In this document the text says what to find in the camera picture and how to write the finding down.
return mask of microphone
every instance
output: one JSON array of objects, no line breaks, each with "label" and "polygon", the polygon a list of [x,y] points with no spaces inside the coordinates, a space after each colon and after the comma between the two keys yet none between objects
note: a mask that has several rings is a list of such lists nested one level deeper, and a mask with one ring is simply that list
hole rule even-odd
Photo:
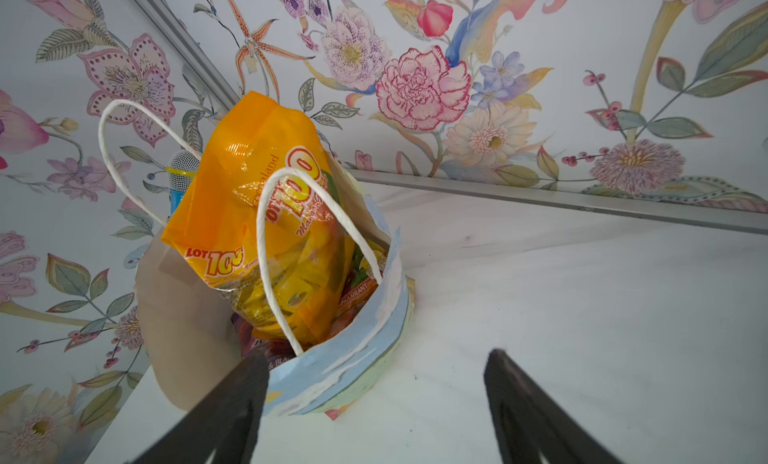
[{"label": "microphone", "polygon": [[168,181],[170,181],[170,213],[174,213],[181,198],[189,189],[192,179],[197,175],[199,165],[197,157],[187,150],[178,151],[171,157],[170,163],[165,167],[168,171]]}]

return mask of white rope handle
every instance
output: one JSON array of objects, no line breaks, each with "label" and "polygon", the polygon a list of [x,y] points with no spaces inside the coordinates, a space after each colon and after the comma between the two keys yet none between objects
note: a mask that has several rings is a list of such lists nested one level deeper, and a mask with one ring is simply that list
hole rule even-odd
[{"label": "white rope handle", "polygon": [[336,203],[335,200],[333,200],[331,195],[325,189],[323,189],[319,183],[312,179],[310,174],[300,169],[296,169],[295,167],[283,167],[282,169],[275,171],[272,176],[264,183],[264,189],[261,191],[261,197],[259,197],[259,208],[256,211],[256,251],[259,254],[259,269],[261,271],[261,282],[264,283],[264,295],[266,296],[266,302],[270,305],[270,309],[272,309],[272,313],[275,315],[277,323],[280,325],[280,328],[286,335],[290,346],[293,348],[293,352],[296,353],[296,357],[298,357],[304,354],[304,350],[301,348],[301,344],[299,344],[296,336],[293,335],[293,331],[291,330],[290,325],[288,325],[288,321],[283,315],[283,310],[277,304],[275,293],[272,290],[270,270],[266,265],[266,207],[270,203],[270,199],[272,198],[272,194],[277,187],[277,183],[285,176],[299,177],[302,181],[310,186],[310,189],[317,193],[318,197],[328,206],[334,217],[336,217],[336,220],[339,221],[342,227],[344,227],[344,230],[346,230],[347,233],[351,236],[352,240],[354,240],[355,243],[360,246],[362,255],[371,264],[373,277],[376,279],[376,282],[379,285],[382,283],[382,275],[379,271],[379,261],[376,259],[376,255],[373,253],[373,249],[371,249],[371,247],[368,245],[368,242],[366,242],[366,240],[362,237],[360,231],[355,227],[355,224],[352,223],[350,217],[346,215],[344,209],[342,209],[341,206]]},{"label": "white rope handle", "polygon": [[99,146],[99,149],[101,149],[101,157],[104,159],[104,164],[107,166],[109,175],[112,176],[112,179],[114,180],[115,185],[118,186],[118,189],[123,191],[123,193],[128,197],[128,199],[133,200],[133,202],[137,206],[139,206],[143,211],[145,211],[150,216],[152,216],[153,219],[157,220],[161,226],[165,226],[165,219],[160,219],[158,215],[152,212],[145,203],[141,202],[141,200],[139,200],[138,197],[136,197],[130,190],[128,190],[128,185],[125,183],[123,176],[120,175],[120,172],[118,172],[118,170],[114,166],[114,163],[112,163],[112,160],[109,158],[109,154],[107,152],[107,141],[104,138],[104,127],[107,125],[107,119],[109,118],[109,115],[120,104],[136,107],[140,111],[147,114],[147,116],[150,119],[152,119],[154,123],[157,123],[164,131],[168,132],[170,136],[173,137],[174,140],[177,141],[184,149],[187,149],[190,153],[192,153],[192,155],[197,157],[198,161],[202,159],[203,156],[202,154],[197,152],[195,149],[193,149],[190,144],[184,142],[184,139],[179,137],[176,132],[173,132],[171,128],[168,127],[168,125],[166,125],[166,123],[164,123],[158,116],[152,113],[151,110],[149,110],[147,107],[141,104],[137,104],[136,102],[133,102],[132,100],[125,100],[125,99],[112,100],[104,108],[104,112],[101,113],[101,119],[99,119],[99,122],[98,122],[98,146]]}]

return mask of microphone grille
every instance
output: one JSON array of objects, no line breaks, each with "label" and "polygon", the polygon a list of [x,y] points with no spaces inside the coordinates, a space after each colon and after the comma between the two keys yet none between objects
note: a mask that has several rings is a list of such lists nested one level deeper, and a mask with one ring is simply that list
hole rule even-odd
[{"label": "microphone grille", "polygon": [[[168,167],[178,169],[179,171],[197,173],[197,167],[199,165],[200,162],[197,160],[197,157],[192,155],[190,151],[185,150],[177,152],[170,160],[170,165],[168,165]],[[187,189],[192,183],[192,177],[180,176],[168,172],[168,181],[170,181],[170,188],[172,190],[184,193],[187,192]]]}]

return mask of orange candy bag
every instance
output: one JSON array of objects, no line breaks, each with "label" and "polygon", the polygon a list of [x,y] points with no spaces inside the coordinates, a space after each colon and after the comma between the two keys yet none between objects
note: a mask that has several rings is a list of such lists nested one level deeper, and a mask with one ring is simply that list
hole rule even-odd
[{"label": "orange candy bag", "polygon": [[[284,337],[256,258],[261,190],[282,167],[306,171],[338,201],[310,119],[250,92],[219,123],[162,236],[262,339]],[[308,185],[292,176],[280,181],[266,211],[267,258],[277,303],[301,343],[328,335],[354,246]]]}]

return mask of blue flower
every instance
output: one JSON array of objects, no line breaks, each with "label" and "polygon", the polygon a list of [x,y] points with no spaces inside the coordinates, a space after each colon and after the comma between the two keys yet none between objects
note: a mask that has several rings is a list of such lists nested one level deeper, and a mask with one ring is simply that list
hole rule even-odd
[{"label": "blue flower", "polygon": [[509,90],[503,89],[500,84],[493,83],[488,79],[485,79],[482,84],[475,82],[472,86],[477,94],[472,94],[469,100],[477,102],[481,109],[487,109],[496,100],[509,99]]},{"label": "blue flower", "polygon": [[485,77],[485,82],[490,81],[492,84],[509,88],[514,84],[514,78],[525,68],[519,62],[519,52],[512,52],[504,59],[502,53],[497,50],[491,57],[493,66],[484,65],[480,67],[480,72]]}]

